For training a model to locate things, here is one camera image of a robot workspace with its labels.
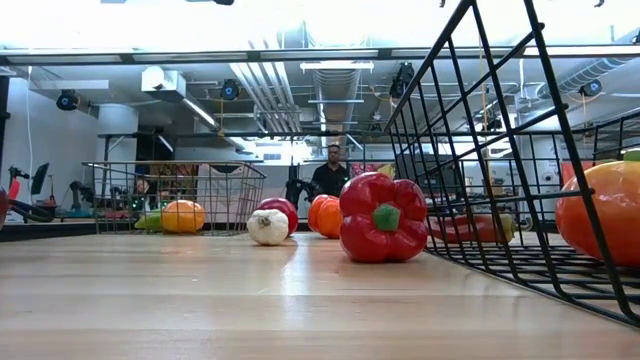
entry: red bell pepper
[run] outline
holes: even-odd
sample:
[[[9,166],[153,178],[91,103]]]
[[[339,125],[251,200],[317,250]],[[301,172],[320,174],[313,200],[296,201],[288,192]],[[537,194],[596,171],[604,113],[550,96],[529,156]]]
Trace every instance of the red bell pepper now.
[[[354,261],[407,261],[427,244],[427,204],[410,180],[359,175],[342,189],[340,210],[340,243]]]

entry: red chili pepper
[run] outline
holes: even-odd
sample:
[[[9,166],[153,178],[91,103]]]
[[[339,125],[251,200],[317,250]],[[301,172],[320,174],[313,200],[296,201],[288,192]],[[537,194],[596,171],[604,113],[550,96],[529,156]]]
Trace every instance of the red chili pepper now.
[[[459,215],[455,217],[455,221],[451,217],[440,218],[441,222],[444,222],[446,239],[442,234],[440,225],[437,218],[429,219],[431,225],[431,233],[433,237],[440,240],[445,240],[449,244],[457,244],[459,242],[479,241],[482,243],[508,243],[513,239],[515,232],[515,222],[511,216],[507,214],[499,215],[502,228],[506,236],[500,234],[498,236],[498,229],[494,226],[493,216],[491,215],[473,215],[472,219],[478,230],[478,239],[473,232],[473,227],[469,223],[469,217],[467,215]]]

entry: red pepper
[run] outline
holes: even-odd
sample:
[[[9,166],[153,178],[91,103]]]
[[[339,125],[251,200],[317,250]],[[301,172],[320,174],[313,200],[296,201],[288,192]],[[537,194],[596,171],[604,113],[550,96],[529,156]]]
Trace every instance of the red pepper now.
[[[498,229],[494,226],[493,216],[491,215],[473,215],[472,220],[476,224],[478,230],[478,239],[476,239],[473,227],[469,223],[469,217],[467,215],[459,215],[452,220],[451,217],[440,218],[445,228],[446,239],[442,234],[442,229],[438,224],[437,218],[429,219],[431,225],[431,234],[436,239],[445,240],[449,244],[457,244],[459,242],[479,241],[481,243],[508,243],[513,239],[513,233],[515,232],[515,222],[511,216],[507,214],[499,215],[502,228],[506,236],[500,234],[498,236]]]
[[[407,261],[427,243],[427,204],[418,185],[364,173],[340,194],[340,242],[357,262]]]

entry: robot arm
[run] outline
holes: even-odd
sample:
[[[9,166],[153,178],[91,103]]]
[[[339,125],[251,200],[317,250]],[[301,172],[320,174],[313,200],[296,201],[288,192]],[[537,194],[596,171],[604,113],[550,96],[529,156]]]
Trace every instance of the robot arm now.
[[[320,187],[314,181],[308,182],[300,179],[291,179],[287,181],[286,189],[287,192],[285,199],[292,203],[296,207],[296,210],[298,209],[298,201],[300,201],[300,194],[302,191],[307,193],[305,201],[308,202],[312,202],[320,192]]]

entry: fake vegetable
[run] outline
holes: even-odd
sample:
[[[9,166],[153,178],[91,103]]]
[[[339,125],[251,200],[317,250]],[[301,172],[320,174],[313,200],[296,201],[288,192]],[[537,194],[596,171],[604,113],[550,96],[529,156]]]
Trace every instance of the fake vegetable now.
[[[449,244],[458,244],[460,242],[478,241],[481,243],[503,243],[507,244],[513,239],[515,233],[515,221],[508,214],[499,215],[500,222],[502,223],[502,229],[504,234],[499,233],[498,227],[493,222],[493,216],[491,215],[473,215],[472,220],[478,230],[478,238],[476,238],[473,232],[473,227],[469,223],[469,217],[467,215],[459,215],[452,220],[451,217],[440,218],[444,227],[444,234],[440,229],[437,218],[429,219],[429,225],[431,225],[431,235],[436,239],[446,241]]]
[[[133,227],[140,230],[162,231],[162,213],[160,209],[141,215]]]
[[[0,187],[0,230],[2,230],[4,221],[7,218],[7,211],[9,211],[9,196],[7,192]]]
[[[629,151],[624,161],[610,162],[585,171],[607,247],[617,266],[640,267],[640,154]],[[579,190],[576,178],[563,191]],[[579,253],[602,259],[591,221],[581,196],[563,197],[556,203],[556,224],[562,238]]]
[[[298,228],[298,211],[288,200],[283,198],[264,199],[258,204],[256,210],[279,210],[287,216],[289,220],[289,232],[287,236],[291,236]]]
[[[289,219],[280,210],[256,210],[247,221],[247,229],[258,244],[279,245],[289,236]]]
[[[308,223],[311,231],[318,232],[318,219],[320,217],[319,215],[320,208],[322,207],[322,204],[324,204],[325,201],[329,199],[333,199],[335,201],[338,200],[338,198],[335,196],[323,194],[323,195],[316,196],[313,199],[313,202],[311,202],[311,207],[309,208],[309,215],[308,215]]]
[[[329,239],[340,237],[342,214],[340,213],[340,200],[336,197],[325,200],[318,210],[318,233]]]
[[[172,233],[197,233],[204,226],[204,208],[189,200],[172,201],[162,211],[164,230]]]
[[[407,261],[427,243],[427,204],[410,180],[364,173],[340,194],[343,250],[357,262]]]

